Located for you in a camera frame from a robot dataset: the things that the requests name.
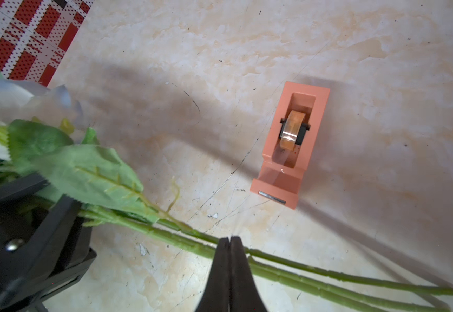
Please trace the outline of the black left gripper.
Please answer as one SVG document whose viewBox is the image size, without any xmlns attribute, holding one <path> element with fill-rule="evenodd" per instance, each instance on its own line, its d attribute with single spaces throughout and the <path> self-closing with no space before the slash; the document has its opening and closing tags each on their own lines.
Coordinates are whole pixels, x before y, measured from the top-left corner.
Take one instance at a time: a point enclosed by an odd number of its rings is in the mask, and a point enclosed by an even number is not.
<svg viewBox="0 0 453 312">
<path fill-rule="evenodd" d="M 48 185 L 31 174 L 0 186 L 0 311 L 46 311 L 43 302 L 78 283 L 96 259 L 79 201 L 63 195 L 48 211 L 33 204 L 31 218 L 19 214 Z"/>
</svg>

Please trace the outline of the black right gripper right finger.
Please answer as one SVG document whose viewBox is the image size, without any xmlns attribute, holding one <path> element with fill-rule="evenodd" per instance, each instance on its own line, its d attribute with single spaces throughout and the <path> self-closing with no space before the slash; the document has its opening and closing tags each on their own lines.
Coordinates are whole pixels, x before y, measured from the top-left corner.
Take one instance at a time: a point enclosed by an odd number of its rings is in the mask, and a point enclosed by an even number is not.
<svg viewBox="0 0 453 312">
<path fill-rule="evenodd" d="M 230 311 L 263 311 L 267 309 L 258 293 L 240 237 L 230 240 Z"/>
</svg>

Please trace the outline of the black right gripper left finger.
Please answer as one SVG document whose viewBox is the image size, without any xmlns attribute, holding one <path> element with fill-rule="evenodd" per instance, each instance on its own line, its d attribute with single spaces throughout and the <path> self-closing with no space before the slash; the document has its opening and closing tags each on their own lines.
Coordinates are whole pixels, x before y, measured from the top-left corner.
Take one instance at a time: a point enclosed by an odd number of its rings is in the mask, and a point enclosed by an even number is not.
<svg viewBox="0 0 453 312">
<path fill-rule="evenodd" d="M 222 238 L 215 250 L 208 281 L 196 312 L 230 311 L 230 241 Z"/>
</svg>

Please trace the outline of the white rose bouquet green stems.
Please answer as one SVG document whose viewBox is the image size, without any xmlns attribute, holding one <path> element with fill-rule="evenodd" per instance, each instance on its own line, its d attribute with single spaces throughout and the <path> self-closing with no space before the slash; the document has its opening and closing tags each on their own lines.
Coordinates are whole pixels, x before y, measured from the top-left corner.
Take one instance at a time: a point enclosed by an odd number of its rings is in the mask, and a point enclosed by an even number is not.
<svg viewBox="0 0 453 312">
<path fill-rule="evenodd" d="M 0 186 L 31 174 L 39 174 L 49 183 L 34 195 L 32 203 L 19 206 L 20 215 L 31 218 L 33 204 L 48 211 L 66 195 L 82 204 L 78 216 L 85 228 L 123 226 L 213 261 L 220 239 L 190 228 L 149 201 L 137 174 L 114 149 L 100 145 L 95 130 L 87 129 L 79 144 L 72 140 L 73 131 L 67 119 L 59 127 L 38 120 L 0 122 Z M 428 311 L 429 307 L 363 295 L 305 277 L 303 272 L 415 294 L 453 296 L 453 287 L 353 276 L 243 248 L 253 278 L 278 282 L 356 311 Z"/>
</svg>

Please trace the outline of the orange tape dispenser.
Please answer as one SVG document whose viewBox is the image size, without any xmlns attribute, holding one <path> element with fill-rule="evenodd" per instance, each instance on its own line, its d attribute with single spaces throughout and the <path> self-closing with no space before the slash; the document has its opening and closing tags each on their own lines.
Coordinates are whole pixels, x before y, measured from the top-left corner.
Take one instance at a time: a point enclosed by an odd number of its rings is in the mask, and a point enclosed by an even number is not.
<svg viewBox="0 0 453 312">
<path fill-rule="evenodd" d="M 251 192 L 297 207 L 329 95 L 329 88 L 285 83 Z"/>
</svg>

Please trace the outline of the clear tape roll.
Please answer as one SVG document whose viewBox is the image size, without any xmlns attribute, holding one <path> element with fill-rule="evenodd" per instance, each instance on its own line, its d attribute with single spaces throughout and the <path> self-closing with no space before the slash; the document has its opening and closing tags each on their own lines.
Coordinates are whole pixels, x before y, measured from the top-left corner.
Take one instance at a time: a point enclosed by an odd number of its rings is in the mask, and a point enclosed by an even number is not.
<svg viewBox="0 0 453 312">
<path fill-rule="evenodd" d="M 303 143 L 308 128 L 308 125 L 304 123 L 305 117 L 304 113 L 293 110 L 282 122 L 279 145 L 283 150 L 293 151 L 296 146 Z"/>
</svg>

